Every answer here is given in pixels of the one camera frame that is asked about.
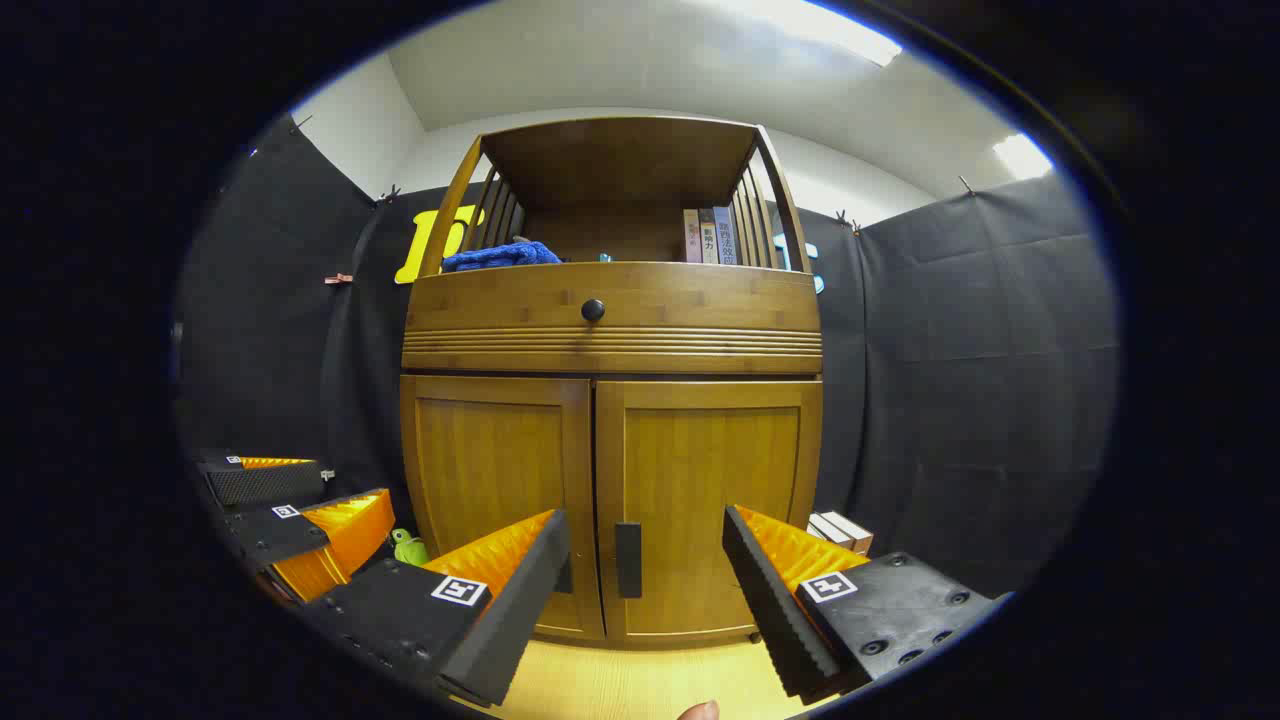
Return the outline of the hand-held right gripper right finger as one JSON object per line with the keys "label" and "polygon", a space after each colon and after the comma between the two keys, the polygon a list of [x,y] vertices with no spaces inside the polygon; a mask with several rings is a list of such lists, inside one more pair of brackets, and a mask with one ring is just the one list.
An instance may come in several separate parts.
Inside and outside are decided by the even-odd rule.
{"label": "hand-held right gripper right finger", "polygon": [[910,553],[869,559],[736,503],[724,509],[722,547],[783,689],[801,701],[895,678],[1011,598]]}

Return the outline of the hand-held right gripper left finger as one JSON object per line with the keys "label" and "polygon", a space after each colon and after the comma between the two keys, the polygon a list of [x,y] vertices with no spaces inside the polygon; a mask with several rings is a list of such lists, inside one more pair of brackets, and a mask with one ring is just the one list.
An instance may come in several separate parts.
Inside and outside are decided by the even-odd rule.
{"label": "hand-held right gripper left finger", "polygon": [[502,705],[570,557],[563,509],[424,565],[390,559],[302,606],[311,629],[428,696]]}

